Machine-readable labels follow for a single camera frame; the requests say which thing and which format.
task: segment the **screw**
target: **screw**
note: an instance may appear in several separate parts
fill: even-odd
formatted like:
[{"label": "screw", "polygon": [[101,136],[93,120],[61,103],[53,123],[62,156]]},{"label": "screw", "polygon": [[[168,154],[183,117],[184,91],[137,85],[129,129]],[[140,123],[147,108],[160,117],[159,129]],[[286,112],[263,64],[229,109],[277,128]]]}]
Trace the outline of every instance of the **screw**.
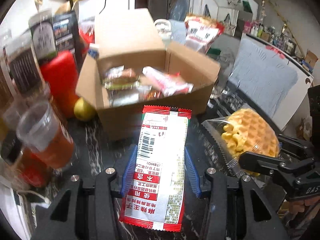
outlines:
[{"label": "screw", "polygon": [[207,169],[207,172],[208,172],[209,174],[215,174],[215,173],[217,172],[217,170],[216,170],[215,168],[208,168],[208,169]]},{"label": "screw", "polygon": [[80,179],[79,175],[72,175],[71,176],[71,181],[75,182],[75,181],[78,181]]},{"label": "screw", "polygon": [[243,179],[245,182],[248,182],[248,181],[251,180],[251,177],[248,176],[248,175],[243,175],[243,176],[242,176],[242,179]]},{"label": "screw", "polygon": [[114,168],[107,168],[106,169],[106,174],[112,174],[114,173],[116,170]]}]

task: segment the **lemon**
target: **lemon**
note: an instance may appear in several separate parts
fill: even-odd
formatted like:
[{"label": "lemon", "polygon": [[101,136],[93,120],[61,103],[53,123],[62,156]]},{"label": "lemon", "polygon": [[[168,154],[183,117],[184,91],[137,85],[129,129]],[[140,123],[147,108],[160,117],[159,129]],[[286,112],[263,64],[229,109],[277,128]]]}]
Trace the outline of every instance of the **lemon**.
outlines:
[{"label": "lemon", "polygon": [[73,109],[77,119],[83,122],[90,121],[96,115],[96,110],[83,98],[79,98]]}]

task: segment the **black marble table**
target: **black marble table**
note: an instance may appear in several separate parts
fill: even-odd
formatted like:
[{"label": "black marble table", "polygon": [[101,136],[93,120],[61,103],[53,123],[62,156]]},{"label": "black marble table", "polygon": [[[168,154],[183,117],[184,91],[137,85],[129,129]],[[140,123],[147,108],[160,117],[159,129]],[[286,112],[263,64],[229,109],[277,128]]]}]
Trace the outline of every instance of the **black marble table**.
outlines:
[{"label": "black marble table", "polygon": [[[214,167],[225,174],[228,173],[214,142],[210,140],[210,136],[206,134],[204,128],[200,125],[204,120],[228,116],[242,105],[248,103],[271,124],[274,130],[277,129],[271,120],[259,111],[257,106],[248,101],[250,100],[243,93],[237,91],[223,98],[211,99],[204,114],[192,117],[188,127],[186,146],[189,151],[196,152],[199,157],[198,162],[201,162],[204,170],[208,167]],[[108,141],[98,118],[87,123],[70,120],[68,131],[76,144],[78,163],[64,172],[56,172],[52,182],[45,190],[45,195],[50,199],[55,197],[59,189],[70,180],[72,175],[77,174],[81,178],[94,178],[104,169],[114,166],[116,162],[121,162],[124,156],[130,154],[128,151],[130,145],[137,142],[137,138],[128,138],[116,142]],[[121,199],[114,199],[117,217],[119,217],[121,201]],[[187,174],[185,177],[184,201],[185,212],[182,229],[179,233],[149,230],[118,222],[121,238],[128,240],[198,239],[208,200],[196,198],[191,190]]]}]

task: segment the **yellow waffle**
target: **yellow waffle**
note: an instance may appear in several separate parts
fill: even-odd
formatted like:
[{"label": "yellow waffle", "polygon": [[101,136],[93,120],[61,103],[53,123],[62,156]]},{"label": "yellow waffle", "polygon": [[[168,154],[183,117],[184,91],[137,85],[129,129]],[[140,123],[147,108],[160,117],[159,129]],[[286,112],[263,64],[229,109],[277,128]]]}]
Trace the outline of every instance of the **yellow waffle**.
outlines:
[{"label": "yellow waffle", "polygon": [[233,157],[245,151],[277,157],[279,141],[268,123],[252,109],[240,109],[227,118],[221,137]]}]

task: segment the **blue gripper pad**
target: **blue gripper pad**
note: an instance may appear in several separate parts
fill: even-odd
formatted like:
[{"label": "blue gripper pad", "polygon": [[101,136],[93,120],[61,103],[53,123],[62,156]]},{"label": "blue gripper pad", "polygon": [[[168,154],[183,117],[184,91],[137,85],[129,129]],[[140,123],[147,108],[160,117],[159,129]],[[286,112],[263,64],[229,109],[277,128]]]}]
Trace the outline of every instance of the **blue gripper pad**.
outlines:
[{"label": "blue gripper pad", "polygon": [[132,148],[132,153],[129,158],[127,167],[125,168],[125,171],[122,177],[122,188],[120,193],[123,197],[125,196],[125,194],[128,193],[130,184],[132,182],[134,170],[136,168],[137,152],[138,152],[138,146],[134,145]]},{"label": "blue gripper pad", "polygon": [[184,161],[185,161],[189,181],[191,184],[192,192],[196,194],[196,197],[199,198],[201,194],[199,174],[191,160],[190,153],[187,147],[184,148]]}]

